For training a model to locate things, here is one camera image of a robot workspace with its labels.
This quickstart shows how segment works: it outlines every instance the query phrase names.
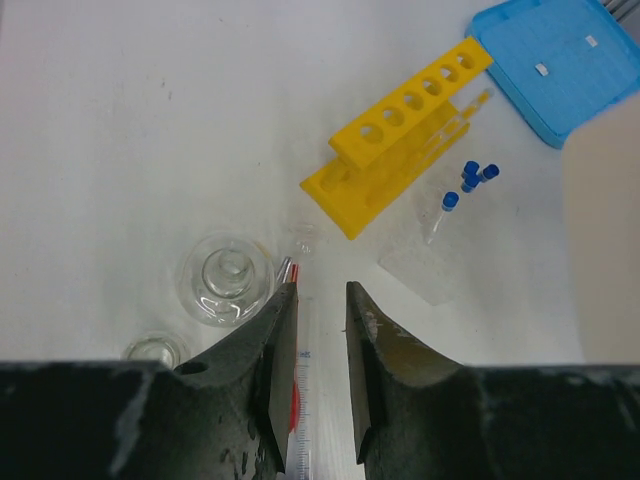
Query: white table surface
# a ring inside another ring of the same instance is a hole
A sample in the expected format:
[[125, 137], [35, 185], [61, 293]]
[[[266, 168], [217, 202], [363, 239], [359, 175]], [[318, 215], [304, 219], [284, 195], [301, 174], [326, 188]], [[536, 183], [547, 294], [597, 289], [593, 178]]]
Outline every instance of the white table surface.
[[[460, 362], [581, 362], [560, 154], [501, 93], [449, 153], [503, 171], [478, 197], [487, 221], [469, 259], [476, 298], [432, 308], [376, 265], [380, 232], [406, 196], [349, 242], [297, 186], [332, 158], [335, 131], [494, 3], [6, 0], [0, 358], [116, 358], [162, 326], [197, 353], [229, 330], [182, 312], [172, 284], [181, 255], [219, 229], [281, 254], [293, 209], [323, 230], [303, 277], [322, 339], [322, 478], [364, 478], [342, 332], [349, 280]], [[473, 93], [490, 84], [483, 74]]]

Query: screw hole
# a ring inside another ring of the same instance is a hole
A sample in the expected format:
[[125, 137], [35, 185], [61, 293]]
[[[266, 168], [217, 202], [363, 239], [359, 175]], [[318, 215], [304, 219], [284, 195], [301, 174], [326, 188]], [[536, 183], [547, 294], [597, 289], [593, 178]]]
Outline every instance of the screw hole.
[[382, 129], [377, 125], [367, 124], [360, 128], [360, 136], [368, 143], [380, 143], [384, 134], [382, 133]]
[[476, 64], [476, 62], [473, 61], [473, 58], [471, 58], [471, 55], [463, 52], [458, 54], [458, 63], [466, 70], [472, 69]]
[[387, 107], [384, 112], [382, 112], [382, 115], [384, 119], [394, 127], [398, 127], [404, 123], [404, 115], [397, 108]]
[[404, 103], [413, 110], [420, 110], [424, 105], [422, 97], [417, 93], [407, 92], [404, 94]]
[[449, 82], [455, 82], [458, 80], [458, 72], [456, 72], [456, 70], [449, 66], [449, 65], [443, 65], [440, 68], [440, 74]]
[[429, 95], [433, 95], [434, 97], [440, 95], [442, 93], [442, 85], [435, 78], [425, 78], [422, 81], [422, 86], [427, 91]]
[[178, 365], [174, 372], [178, 375], [193, 375], [195, 373], [202, 373], [207, 370], [207, 368], [207, 364], [203, 362], [187, 362]]

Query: blue cap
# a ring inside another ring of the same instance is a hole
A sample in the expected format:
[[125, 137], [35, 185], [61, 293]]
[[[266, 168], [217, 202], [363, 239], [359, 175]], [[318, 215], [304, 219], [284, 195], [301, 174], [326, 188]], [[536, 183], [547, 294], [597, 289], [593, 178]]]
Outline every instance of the blue cap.
[[462, 178], [467, 178], [467, 176], [469, 175], [476, 175], [478, 173], [478, 169], [480, 168], [480, 165], [478, 165], [478, 162], [474, 162], [473, 160], [469, 160], [466, 165], [464, 166], [464, 168], [462, 169]]
[[482, 177], [481, 180], [484, 183], [500, 175], [500, 169], [497, 165], [492, 163], [491, 165], [487, 165], [480, 175]]
[[480, 183], [480, 177], [477, 175], [468, 175], [467, 178], [464, 179], [460, 188], [464, 193], [471, 193]]
[[456, 192], [447, 192], [442, 198], [442, 209], [445, 212], [450, 212], [455, 208], [460, 200], [460, 196]]

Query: white label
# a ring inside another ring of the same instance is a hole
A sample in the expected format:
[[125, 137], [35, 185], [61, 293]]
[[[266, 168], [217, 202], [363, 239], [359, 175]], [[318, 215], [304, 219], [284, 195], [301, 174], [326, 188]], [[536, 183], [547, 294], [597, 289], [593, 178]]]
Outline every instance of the white label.
[[547, 67], [545, 67], [543, 63], [536, 65], [536, 70], [538, 70], [538, 73], [543, 77], [549, 75], [549, 70], [547, 70]]

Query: pipette tip box lid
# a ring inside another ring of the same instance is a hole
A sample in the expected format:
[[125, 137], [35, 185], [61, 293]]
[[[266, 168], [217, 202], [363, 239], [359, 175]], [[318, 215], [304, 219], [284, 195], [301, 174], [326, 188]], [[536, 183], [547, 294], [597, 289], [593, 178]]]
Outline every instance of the pipette tip box lid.
[[511, 0], [467, 29], [493, 57], [488, 73], [542, 140], [640, 89], [640, 48], [598, 0]]

